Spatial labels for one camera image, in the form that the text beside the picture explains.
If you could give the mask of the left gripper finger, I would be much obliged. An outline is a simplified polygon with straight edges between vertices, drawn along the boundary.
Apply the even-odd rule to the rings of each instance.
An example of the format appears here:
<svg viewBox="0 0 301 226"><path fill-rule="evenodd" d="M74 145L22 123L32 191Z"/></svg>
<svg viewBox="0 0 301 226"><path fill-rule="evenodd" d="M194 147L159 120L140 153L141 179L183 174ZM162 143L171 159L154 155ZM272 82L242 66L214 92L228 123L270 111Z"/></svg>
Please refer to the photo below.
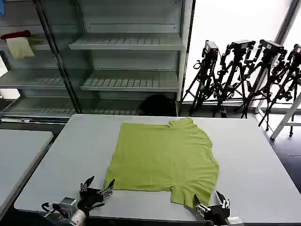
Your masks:
<svg viewBox="0 0 301 226"><path fill-rule="evenodd" d="M91 183L93 182L94 178L95 178L95 175L93 175L92 177L88 178L85 182L81 183L80 184L80 190L81 191L85 191L91 185Z"/></svg>
<svg viewBox="0 0 301 226"><path fill-rule="evenodd" d="M115 183L115 179L113 179L106 188L98 191L97 194L102 195L103 197L109 197L110 195L112 195L114 183Z"/></svg>

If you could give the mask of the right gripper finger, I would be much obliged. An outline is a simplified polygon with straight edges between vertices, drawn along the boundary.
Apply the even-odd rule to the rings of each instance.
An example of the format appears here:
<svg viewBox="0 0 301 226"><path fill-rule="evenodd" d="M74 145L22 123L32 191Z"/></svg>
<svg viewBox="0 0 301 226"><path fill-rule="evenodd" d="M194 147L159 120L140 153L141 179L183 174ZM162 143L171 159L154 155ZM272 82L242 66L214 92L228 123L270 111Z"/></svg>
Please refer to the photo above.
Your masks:
<svg viewBox="0 0 301 226"><path fill-rule="evenodd" d="M221 201L222 208L230 209L230 199L227 199L222 193L216 190L217 197Z"/></svg>
<svg viewBox="0 0 301 226"><path fill-rule="evenodd" d="M194 205L195 211L199 214L207 213L207 212L211 211L211 209L209 207L203 205L200 202L200 200L198 199L196 194L194 194L194 196L193 196L193 205Z"/></svg>

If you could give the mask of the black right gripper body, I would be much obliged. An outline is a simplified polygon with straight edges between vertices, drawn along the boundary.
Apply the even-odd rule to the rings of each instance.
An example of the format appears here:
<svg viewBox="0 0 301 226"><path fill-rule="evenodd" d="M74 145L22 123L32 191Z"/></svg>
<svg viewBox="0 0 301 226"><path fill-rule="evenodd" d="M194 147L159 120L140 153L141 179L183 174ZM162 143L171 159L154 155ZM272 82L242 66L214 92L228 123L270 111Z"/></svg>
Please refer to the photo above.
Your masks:
<svg viewBox="0 0 301 226"><path fill-rule="evenodd" d="M230 207L223 208L222 205L213 205L204 213L204 219L212 221L214 225L225 226L228 224L230 216Z"/></svg>

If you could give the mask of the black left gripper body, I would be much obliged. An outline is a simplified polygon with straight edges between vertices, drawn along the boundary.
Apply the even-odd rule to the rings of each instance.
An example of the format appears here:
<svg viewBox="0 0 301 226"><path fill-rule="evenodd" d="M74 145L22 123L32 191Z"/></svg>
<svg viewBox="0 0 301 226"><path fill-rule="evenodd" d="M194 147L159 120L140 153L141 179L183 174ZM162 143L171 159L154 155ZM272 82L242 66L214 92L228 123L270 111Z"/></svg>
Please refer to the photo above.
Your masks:
<svg viewBox="0 0 301 226"><path fill-rule="evenodd" d="M79 210L83 211L86 216L89 216L89 212L95 208L105 205L104 200L109 197L103 197L98 195L97 192L101 189L87 188L85 191L80 191L80 200L77 204Z"/></svg>

